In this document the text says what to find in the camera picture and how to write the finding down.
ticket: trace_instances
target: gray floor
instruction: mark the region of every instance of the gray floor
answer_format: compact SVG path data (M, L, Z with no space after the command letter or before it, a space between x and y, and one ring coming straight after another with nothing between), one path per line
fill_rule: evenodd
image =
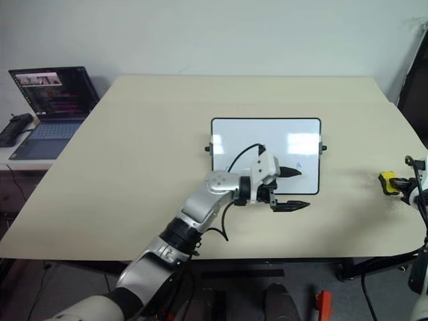
M201 279L207 270L284 269L285 276L277 278ZM187 320L206 320L200 307L213 290L227 291L227 319L264 320L261 310L262 292L271 283L283 283L294 297L303 320L317 320L318 313L311 304L313 293L332 292L335 320L370 320L362 294L360 280L338 282L327 263L287 263L275 265L223 265L197 264L193 267L197 277L197 293ZM1 293L2 321L26 320L43 275L41 261L18 261L8 275ZM368 276L367 288L379 320L408 320L417 295L407 287L409 270L389 270ZM109 276L114 284L116 278ZM43 293L31 320L52 317L60 310L83 298L107 292L103 274L53 263L48 270Z

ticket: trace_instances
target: whiteboard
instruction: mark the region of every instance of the whiteboard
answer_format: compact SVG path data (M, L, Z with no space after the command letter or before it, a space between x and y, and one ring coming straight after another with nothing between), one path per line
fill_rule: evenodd
M212 167L227 171L235 157L260 143L280 166L302 175L278 178L276 194L316 194L320 181L321 120L319 118L214 118L211 121ZM249 175L257 148L243 154L231 172Z

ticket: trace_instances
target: laptop screen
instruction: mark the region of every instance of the laptop screen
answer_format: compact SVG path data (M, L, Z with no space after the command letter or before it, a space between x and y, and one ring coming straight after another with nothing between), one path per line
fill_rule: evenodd
M37 117L84 118L99 97L85 67L9 70Z

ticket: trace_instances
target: white wall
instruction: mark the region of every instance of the white wall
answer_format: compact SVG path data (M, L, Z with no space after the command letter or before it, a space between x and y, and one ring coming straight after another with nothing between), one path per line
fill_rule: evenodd
M10 68L373 76L396 101L427 0L0 0L0 128L27 112Z

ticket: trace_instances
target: yellow object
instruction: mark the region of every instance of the yellow object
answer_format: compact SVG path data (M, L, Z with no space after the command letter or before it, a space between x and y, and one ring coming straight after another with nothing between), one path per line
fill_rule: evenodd
M398 194L400 191L396 188L394 188L391 183L390 179L394 179L396 177L395 172L389 171L389 172L381 172L379 175L379 178L381 179L382 188L385 194Z

